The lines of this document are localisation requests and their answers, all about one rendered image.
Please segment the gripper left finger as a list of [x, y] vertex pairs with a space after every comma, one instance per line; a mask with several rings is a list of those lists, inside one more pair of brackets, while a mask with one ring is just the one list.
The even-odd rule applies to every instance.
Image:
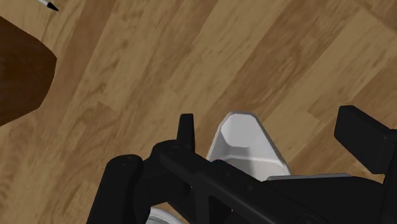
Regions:
[[314, 212], [221, 160], [195, 153], [193, 115], [150, 157], [120, 155], [104, 170], [87, 224], [146, 224], [168, 202], [190, 224], [314, 224]]

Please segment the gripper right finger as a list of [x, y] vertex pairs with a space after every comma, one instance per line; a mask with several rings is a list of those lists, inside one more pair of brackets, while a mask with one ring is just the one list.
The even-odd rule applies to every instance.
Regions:
[[372, 174], [383, 174], [380, 224], [397, 224], [397, 129], [353, 105], [340, 106], [335, 139]]

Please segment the white angular container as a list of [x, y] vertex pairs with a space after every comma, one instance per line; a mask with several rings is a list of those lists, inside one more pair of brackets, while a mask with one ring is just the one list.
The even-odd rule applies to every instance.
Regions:
[[219, 124], [207, 159], [223, 160], [260, 181], [290, 174], [256, 115], [244, 111], [228, 113]]

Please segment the dark brown angular block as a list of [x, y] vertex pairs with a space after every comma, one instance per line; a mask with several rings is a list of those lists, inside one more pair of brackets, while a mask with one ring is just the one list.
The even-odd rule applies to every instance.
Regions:
[[40, 40], [0, 17], [0, 126], [40, 107], [56, 63]]

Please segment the white pen with black tip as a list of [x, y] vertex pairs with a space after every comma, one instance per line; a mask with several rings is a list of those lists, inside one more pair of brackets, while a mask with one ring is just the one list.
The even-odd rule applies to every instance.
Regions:
[[41, 4], [45, 5], [47, 8], [52, 9], [53, 11], [59, 11], [59, 9], [51, 2], [49, 2], [48, 0], [37, 0], [39, 1]]

